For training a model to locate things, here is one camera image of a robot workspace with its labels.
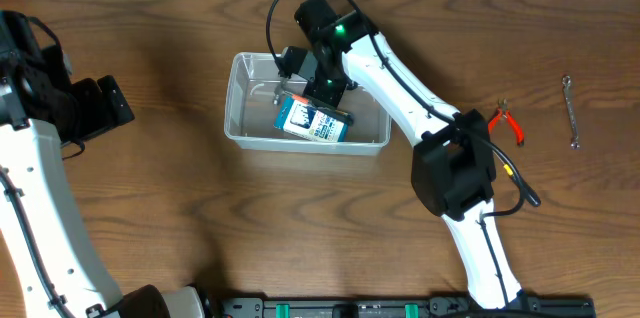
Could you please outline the clear plastic container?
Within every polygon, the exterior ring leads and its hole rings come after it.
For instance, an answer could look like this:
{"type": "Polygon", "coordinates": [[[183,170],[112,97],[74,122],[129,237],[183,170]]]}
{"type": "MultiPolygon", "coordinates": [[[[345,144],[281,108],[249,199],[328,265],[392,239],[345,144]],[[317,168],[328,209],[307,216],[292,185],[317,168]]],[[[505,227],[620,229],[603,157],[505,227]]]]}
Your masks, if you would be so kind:
{"type": "Polygon", "coordinates": [[[313,142],[275,127],[282,103],[275,100],[281,82],[268,53],[234,57],[226,97],[224,133],[242,149],[375,156],[391,138],[391,118],[363,88],[344,93],[339,108],[354,124],[340,143],[313,142]]]}

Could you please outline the blue white screwdriver box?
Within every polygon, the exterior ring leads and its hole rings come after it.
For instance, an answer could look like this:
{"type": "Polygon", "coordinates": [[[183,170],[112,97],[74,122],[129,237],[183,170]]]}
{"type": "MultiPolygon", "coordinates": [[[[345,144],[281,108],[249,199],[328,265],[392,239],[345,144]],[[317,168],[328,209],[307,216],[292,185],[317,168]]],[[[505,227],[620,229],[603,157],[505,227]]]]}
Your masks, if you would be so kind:
{"type": "Polygon", "coordinates": [[[297,95],[287,96],[276,116],[274,127],[315,142],[343,142],[348,131],[345,122],[331,117],[297,95]]]}

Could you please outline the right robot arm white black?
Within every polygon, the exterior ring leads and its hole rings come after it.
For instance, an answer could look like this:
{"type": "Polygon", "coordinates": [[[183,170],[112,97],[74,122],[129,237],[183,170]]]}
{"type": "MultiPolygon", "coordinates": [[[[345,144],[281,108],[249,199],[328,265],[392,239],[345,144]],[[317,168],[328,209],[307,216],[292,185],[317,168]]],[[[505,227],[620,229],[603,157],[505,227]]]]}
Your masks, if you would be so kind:
{"type": "Polygon", "coordinates": [[[306,0],[294,19],[310,46],[289,47],[277,57],[280,74],[306,80],[303,99],[343,122],[353,120],[338,109],[344,93],[368,91],[412,146],[412,187],[451,232],[471,298],[485,309],[512,306],[521,285],[497,231],[501,213],[492,187],[494,160],[509,159],[491,142],[483,116],[461,113],[431,92],[359,8],[340,15],[327,0],[306,0]]]}

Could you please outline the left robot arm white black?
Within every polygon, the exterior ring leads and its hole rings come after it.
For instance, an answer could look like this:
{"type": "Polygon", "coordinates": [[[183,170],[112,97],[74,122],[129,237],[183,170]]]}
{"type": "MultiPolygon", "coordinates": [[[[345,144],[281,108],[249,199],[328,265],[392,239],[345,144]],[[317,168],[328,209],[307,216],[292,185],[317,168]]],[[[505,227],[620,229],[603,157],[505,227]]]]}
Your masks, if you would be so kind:
{"type": "Polygon", "coordinates": [[[64,170],[63,149],[134,119],[113,76],[73,82],[60,41],[42,48],[38,18],[1,13],[1,233],[30,317],[208,317],[188,285],[121,291],[92,245],[64,170]]]}

